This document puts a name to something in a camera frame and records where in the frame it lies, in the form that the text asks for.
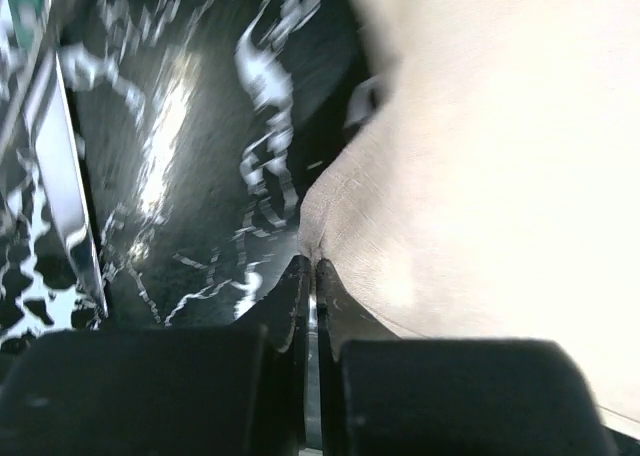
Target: cream fabric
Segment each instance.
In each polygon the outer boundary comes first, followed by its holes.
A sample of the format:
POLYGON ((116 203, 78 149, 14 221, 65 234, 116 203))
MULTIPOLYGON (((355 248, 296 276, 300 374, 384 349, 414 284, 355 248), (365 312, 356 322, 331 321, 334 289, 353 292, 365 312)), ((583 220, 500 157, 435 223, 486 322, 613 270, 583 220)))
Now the cream fabric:
POLYGON ((553 339, 640 438, 640 0, 353 0, 385 104, 300 243, 401 336, 553 339))

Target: beige cloth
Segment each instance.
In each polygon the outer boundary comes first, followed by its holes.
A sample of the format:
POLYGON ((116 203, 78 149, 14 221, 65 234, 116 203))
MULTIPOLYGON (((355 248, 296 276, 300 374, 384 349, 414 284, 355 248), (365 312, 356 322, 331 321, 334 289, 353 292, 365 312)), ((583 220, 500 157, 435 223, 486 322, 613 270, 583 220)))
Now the beige cloth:
POLYGON ((353 0, 386 103, 300 242, 401 336, 553 339, 640 438, 640 0, 353 0))

